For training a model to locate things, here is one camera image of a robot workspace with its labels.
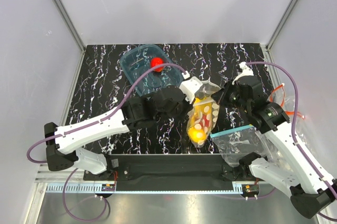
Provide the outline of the red tomato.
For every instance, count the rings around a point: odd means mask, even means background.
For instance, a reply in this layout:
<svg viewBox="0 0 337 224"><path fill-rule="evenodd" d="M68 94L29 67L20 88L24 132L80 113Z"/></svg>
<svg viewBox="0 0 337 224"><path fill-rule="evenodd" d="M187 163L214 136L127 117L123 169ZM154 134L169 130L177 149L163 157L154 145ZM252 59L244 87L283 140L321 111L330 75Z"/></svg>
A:
<svg viewBox="0 0 337 224"><path fill-rule="evenodd" d="M154 67L156 67L158 65L161 65L163 63L164 63L164 60L162 58L154 57L154 58L151 59L150 67L154 68ZM154 69L154 71L157 72L157 73L162 72L162 70L163 70L163 67L158 67L158 68Z"/></svg>

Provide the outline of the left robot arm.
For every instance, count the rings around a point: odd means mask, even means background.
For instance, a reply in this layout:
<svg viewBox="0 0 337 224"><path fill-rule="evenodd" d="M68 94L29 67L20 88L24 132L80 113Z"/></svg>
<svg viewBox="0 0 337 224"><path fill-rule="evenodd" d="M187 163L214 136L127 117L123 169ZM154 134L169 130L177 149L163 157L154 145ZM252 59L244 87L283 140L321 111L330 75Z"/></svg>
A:
<svg viewBox="0 0 337 224"><path fill-rule="evenodd" d="M101 138L150 128L158 120L184 117L192 108L195 91L170 85L157 92L129 98L106 114L78 124L58 127L55 140L47 144L46 158L49 171L78 168L110 179L114 172L104 154L83 148Z"/></svg>

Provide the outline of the orange zipper clear bag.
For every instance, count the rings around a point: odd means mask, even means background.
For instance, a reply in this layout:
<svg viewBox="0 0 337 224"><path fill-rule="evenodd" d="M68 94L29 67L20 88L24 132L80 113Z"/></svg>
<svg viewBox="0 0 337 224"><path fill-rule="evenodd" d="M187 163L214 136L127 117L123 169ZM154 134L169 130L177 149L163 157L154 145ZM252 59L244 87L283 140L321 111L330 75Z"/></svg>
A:
<svg viewBox="0 0 337 224"><path fill-rule="evenodd" d="M295 115L295 97L288 96L285 92L285 83L280 84L272 90L268 97L268 101L277 103L285 111L285 113L292 119Z"/></svg>

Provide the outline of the teal plastic food container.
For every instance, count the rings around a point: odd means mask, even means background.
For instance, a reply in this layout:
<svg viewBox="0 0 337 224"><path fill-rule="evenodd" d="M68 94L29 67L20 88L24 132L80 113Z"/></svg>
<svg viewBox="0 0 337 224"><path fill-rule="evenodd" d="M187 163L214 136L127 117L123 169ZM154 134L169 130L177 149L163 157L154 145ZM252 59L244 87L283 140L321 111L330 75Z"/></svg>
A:
<svg viewBox="0 0 337 224"><path fill-rule="evenodd" d="M120 65L127 80L130 84L134 84L143 73L151 68L152 61L157 58L158 64L172 62L157 45L142 45L125 53L120 59ZM182 72L178 68L168 66L147 74L137 83L135 91L142 96L169 85L179 86L183 80Z"/></svg>

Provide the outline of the red pepper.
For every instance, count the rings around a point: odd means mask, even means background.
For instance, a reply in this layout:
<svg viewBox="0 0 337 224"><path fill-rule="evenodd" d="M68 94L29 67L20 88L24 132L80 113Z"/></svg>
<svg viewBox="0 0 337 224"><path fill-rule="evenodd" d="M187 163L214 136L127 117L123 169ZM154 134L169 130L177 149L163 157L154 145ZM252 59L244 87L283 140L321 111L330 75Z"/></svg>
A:
<svg viewBox="0 0 337 224"><path fill-rule="evenodd" d="M204 115L200 121L202 129L205 133L207 133L212 126L211 116L210 115Z"/></svg>

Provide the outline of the yellow banana bunch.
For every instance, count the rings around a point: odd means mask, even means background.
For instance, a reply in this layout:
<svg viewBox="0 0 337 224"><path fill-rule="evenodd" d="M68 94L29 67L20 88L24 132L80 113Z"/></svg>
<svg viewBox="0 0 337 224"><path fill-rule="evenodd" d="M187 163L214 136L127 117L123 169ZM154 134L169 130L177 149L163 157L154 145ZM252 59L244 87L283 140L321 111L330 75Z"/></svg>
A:
<svg viewBox="0 0 337 224"><path fill-rule="evenodd" d="M197 125L196 129L202 129L201 119L204 115L210 115L212 117L212 102L211 98L196 99L193 104L193 109L189 113L188 128L192 128Z"/></svg>

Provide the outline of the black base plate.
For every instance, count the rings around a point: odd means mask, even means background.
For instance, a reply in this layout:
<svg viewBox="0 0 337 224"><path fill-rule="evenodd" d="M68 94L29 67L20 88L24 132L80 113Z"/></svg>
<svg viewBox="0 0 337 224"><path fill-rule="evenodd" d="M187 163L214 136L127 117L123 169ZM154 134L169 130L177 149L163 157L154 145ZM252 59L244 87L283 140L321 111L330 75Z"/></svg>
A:
<svg viewBox="0 0 337 224"><path fill-rule="evenodd" d="M216 185L256 182L240 165L231 167L220 154L110 155L113 168L103 176L84 172L86 181L124 182L128 185Z"/></svg>

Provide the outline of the yellow lemon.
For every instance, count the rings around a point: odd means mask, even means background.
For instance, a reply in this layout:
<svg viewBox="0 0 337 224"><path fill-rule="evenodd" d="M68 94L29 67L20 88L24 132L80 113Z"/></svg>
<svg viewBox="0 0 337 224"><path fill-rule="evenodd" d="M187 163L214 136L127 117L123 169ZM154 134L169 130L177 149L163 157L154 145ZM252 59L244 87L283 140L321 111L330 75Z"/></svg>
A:
<svg viewBox="0 0 337 224"><path fill-rule="evenodd" d="M187 134L190 140L197 144L202 144L206 140L206 133L203 129L189 128Z"/></svg>

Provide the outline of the teal zipper clear bag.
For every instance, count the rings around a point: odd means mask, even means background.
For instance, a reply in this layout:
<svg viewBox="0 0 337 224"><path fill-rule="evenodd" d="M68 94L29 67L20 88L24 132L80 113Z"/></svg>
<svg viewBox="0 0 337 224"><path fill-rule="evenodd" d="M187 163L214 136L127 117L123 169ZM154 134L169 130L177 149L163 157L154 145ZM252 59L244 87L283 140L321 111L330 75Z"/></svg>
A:
<svg viewBox="0 0 337 224"><path fill-rule="evenodd" d="M231 167L236 167L241 158L252 152L262 157L267 155L267 146L256 133L254 126L247 125L211 133L210 138L224 161Z"/></svg>

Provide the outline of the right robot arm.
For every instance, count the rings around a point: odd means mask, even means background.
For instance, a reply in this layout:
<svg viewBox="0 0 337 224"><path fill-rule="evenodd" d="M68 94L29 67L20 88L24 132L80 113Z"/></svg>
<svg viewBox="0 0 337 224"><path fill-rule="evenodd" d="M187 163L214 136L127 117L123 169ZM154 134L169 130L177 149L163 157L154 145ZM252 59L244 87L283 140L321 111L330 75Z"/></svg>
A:
<svg viewBox="0 0 337 224"><path fill-rule="evenodd" d="M229 81L212 98L220 107L240 110L292 169L287 172L252 152L234 168L243 179L268 182L289 197L297 212L308 219L336 201L336 179L319 165L304 143L295 139L289 116L279 104L268 100L257 77Z"/></svg>

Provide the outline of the white dotted zip bag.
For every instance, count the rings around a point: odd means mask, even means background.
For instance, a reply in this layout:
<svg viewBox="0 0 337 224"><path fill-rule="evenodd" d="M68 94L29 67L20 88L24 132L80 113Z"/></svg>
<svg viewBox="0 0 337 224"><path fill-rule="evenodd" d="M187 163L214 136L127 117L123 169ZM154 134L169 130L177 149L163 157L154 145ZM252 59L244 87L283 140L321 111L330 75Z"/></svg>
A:
<svg viewBox="0 0 337 224"><path fill-rule="evenodd" d="M220 87L210 81L202 81L203 86L197 91L193 109L188 113L187 135L196 148L205 144L218 119L220 106L211 95Z"/></svg>

